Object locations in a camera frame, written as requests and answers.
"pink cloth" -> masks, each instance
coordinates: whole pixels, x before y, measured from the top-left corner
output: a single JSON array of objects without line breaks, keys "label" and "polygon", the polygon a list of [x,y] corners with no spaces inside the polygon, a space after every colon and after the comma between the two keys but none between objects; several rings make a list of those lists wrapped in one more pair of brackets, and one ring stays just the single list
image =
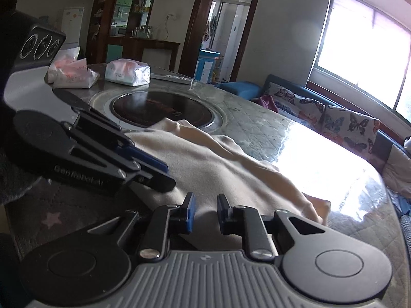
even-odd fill
[{"label": "pink cloth", "polygon": [[263,108],[266,108],[266,109],[269,109],[271,111],[278,113],[278,108],[276,107],[274,103],[274,98],[270,95],[263,95],[259,98],[253,99],[252,101],[254,103],[257,103],[258,105],[261,105]]}]

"window frame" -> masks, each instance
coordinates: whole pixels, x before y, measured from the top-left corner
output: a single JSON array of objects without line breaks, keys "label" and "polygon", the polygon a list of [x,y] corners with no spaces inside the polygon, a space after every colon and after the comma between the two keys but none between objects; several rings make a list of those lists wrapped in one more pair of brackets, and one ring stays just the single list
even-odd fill
[{"label": "window frame", "polygon": [[[380,13],[381,15],[383,15],[383,16],[386,17],[386,18],[388,18],[390,21],[394,22],[396,25],[400,26],[402,29],[404,29],[405,31],[407,31],[407,32],[411,35],[411,30],[410,30],[409,28],[407,28],[406,26],[404,26],[403,24],[401,24],[400,22],[398,22],[395,18],[391,17],[391,16],[388,15],[387,13],[383,12],[381,9],[378,9],[377,7],[375,7],[375,6],[373,6],[373,5],[365,2],[364,0],[356,0],[356,1],[360,2],[361,4],[364,4],[365,6],[371,8],[371,9],[373,10],[373,18],[372,18],[373,25],[374,25],[374,22],[375,22],[375,15],[376,15],[376,13]],[[399,88],[399,92],[398,92],[398,95],[397,95],[397,99],[396,99],[396,101],[395,101],[395,104],[394,104],[393,108],[390,108],[389,106],[387,106],[386,104],[384,104],[383,102],[381,102],[379,99],[377,99],[376,97],[372,96],[370,93],[368,93],[368,92],[366,92],[365,90],[361,89],[361,88],[358,86],[358,84],[351,83],[350,81],[342,78],[341,76],[339,76],[339,75],[337,75],[337,74],[329,71],[328,69],[325,69],[325,68],[323,68],[323,67],[321,67],[321,66],[318,65],[318,61],[319,61],[319,59],[320,59],[320,55],[321,55],[321,52],[322,52],[323,46],[324,46],[325,35],[326,35],[326,33],[327,33],[328,25],[329,25],[329,23],[330,23],[330,15],[331,15],[332,5],[333,5],[333,4],[334,4],[334,0],[330,0],[330,6],[328,7],[328,13],[327,13],[327,19],[326,19],[326,21],[325,21],[324,31],[323,31],[323,34],[322,34],[322,36],[321,36],[321,42],[320,42],[320,45],[319,45],[319,48],[318,48],[317,57],[316,57],[315,62],[314,62],[314,68],[315,68],[315,69],[318,69],[319,71],[322,71],[323,73],[328,74],[328,75],[330,75],[330,76],[332,76],[332,77],[334,77],[334,78],[336,78],[336,79],[338,79],[338,80],[340,80],[340,81],[342,81],[342,82],[344,82],[344,83],[346,83],[347,85],[349,85],[349,86],[357,89],[357,90],[360,91],[361,93],[369,96],[370,98],[372,98],[373,100],[375,100],[376,102],[378,102],[380,105],[382,105],[383,107],[385,107],[385,109],[387,109],[387,110],[391,111],[392,113],[394,113],[398,118],[400,118],[400,119],[401,119],[402,121],[404,121],[408,126],[411,127],[411,121],[409,121],[407,118],[405,118],[404,116],[402,116],[402,115],[401,115],[400,113],[398,113],[397,110],[396,110],[396,109],[397,109],[397,106],[398,106],[399,99],[400,99],[401,94],[402,94],[402,90],[403,90],[403,88],[404,88],[407,71],[408,71],[408,68],[409,68],[409,65],[410,65],[411,45],[410,45],[410,50],[409,50],[409,53],[408,53],[408,62],[407,62],[407,65],[406,65],[406,68],[405,68],[405,71],[404,71],[404,77],[402,78],[402,83],[401,83],[401,86],[400,86],[400,88]]]}]

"white refrigerator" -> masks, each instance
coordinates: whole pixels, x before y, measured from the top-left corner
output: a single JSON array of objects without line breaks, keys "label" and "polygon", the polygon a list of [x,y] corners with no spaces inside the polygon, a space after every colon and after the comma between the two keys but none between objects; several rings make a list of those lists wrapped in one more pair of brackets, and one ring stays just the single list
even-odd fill
[{"label": "white refrigerator", "polygon": [[66,7],[63,10],[61,31],[66,34],[62,50],[79,46],[81,22],[83,21],[84,7]]}]

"gray ribbed surface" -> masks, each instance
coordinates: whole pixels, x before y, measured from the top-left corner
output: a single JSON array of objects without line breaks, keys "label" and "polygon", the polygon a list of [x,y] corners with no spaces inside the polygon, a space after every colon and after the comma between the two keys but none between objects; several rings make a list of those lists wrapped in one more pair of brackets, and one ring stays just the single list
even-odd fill
[{"label": "gray ribbed surface", "polygon": [[[32,302],[30,308],[48,307]],[[240,251],[178,252],[140,265],[128,284],[93,308],[314,308],[327,307],[297,295],[268,264]],[[381,308],[380,303],[363,305]]]}]

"star pattern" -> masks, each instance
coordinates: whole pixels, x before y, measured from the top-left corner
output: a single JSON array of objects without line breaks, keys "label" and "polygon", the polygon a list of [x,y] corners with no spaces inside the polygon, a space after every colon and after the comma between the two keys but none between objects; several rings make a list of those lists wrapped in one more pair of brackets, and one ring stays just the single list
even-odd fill
[{"label": "star pattern", "polygon": [[51,227],[53,227],[53,225],[61,225],[61,221],[58,218],[60,216],[60,212],[57,213],[50,213],[47,212],[47,219],[44,219],[42,221],[43,225],[46,225],[48,229],[50,229]]}]

